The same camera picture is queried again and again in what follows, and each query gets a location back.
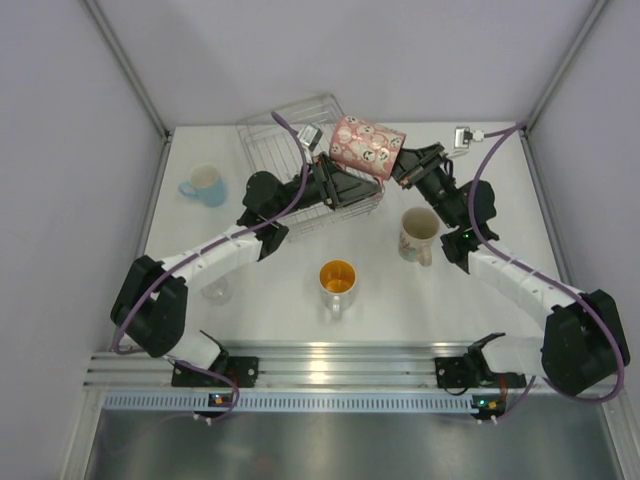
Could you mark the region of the pink patterned mug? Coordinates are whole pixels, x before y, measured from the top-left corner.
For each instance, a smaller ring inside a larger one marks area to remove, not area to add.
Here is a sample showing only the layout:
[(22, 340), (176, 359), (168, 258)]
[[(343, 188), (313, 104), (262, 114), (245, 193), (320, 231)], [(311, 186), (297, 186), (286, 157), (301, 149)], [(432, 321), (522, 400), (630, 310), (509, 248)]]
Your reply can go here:
[(405, 140), (405, 133), (345, 115), (332, 133), (329, 157), (347, 168), (387, 181)]

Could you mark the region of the cream floral mug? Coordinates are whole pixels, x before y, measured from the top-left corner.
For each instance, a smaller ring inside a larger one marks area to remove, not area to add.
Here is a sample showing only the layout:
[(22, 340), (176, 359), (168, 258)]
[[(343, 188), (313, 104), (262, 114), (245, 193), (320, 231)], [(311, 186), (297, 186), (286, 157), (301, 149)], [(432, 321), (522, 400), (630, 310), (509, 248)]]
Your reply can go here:
[(414, 207), (401, 218), (398, 253), (400, 257), (422, 267), (433, 262), (432, 245), (439, 234), (440, 220), (428, 208)]

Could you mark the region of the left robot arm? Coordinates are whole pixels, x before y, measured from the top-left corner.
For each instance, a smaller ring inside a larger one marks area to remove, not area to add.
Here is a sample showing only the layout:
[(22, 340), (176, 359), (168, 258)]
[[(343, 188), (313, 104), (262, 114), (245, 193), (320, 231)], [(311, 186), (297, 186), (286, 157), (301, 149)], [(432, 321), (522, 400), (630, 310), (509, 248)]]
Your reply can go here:
[(282, 217), (317, 204), (337, 210), (381, 192), (380, 181), (348, 171), (326, 153), (305, 156), (300, 173), (288, 183), (269, 171), (254, 173), (235, 225), (181, 254), (162, 260), (144, 255), (133, 262), (110, 313), (117, 327), (112, 351), (162, 357), (193, 370), (206, 385), (220, 384), (227, 376), (229, 353), (210, 334), (188, 326), (190, 299), (236, 269), (273, 254), (289, 233)]

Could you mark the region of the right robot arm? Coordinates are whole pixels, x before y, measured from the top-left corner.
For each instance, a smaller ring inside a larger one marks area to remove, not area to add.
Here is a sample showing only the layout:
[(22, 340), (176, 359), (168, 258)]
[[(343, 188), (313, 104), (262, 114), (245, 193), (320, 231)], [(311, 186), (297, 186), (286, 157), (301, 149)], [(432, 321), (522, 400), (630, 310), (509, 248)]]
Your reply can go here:
[(470, 379), (487, 386), (503, 374), (540, 377), (578, 398), (615, 376), (613, 391), (620, 392), (630, 353), (615, 300), (602, 290), (567, 286), (499, 252), (499, 237), (488, 225), (497, 214), (491, 184), (475, 179), (458, 186), (451, 164), (439, 143), (403, 148), (392, 177), (419, 191), (450, 228), (441, 238), (447, 260), (495, 288), (541, 329), (524, 337), (492, 333), (472, 343), (465, 355)]

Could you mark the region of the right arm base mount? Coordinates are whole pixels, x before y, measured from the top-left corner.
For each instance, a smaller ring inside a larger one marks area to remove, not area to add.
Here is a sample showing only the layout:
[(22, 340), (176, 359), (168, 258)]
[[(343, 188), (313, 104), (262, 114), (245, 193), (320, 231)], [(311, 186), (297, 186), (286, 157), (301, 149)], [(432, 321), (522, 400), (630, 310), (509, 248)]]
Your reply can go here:
[(472, 388), (524, 388), (523, 374), (495, 373), (479, 346), (470, 346), (464, 354), (434, 359), (437, 385), (440, 389), (458, 393)]

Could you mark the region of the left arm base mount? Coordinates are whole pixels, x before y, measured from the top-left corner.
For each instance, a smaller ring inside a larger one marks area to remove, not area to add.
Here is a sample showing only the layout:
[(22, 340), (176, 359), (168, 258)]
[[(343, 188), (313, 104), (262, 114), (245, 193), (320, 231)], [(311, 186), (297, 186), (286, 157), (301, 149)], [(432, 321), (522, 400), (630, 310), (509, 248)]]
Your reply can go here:
[(177, 362), (173, 365), (172, 387), (221, 388), (227, 387), (225, 377), (236, 387), (253, 388), (258, 379), (260, 359), (256, 356), (236, 356), (223, 351), (207, 369)]

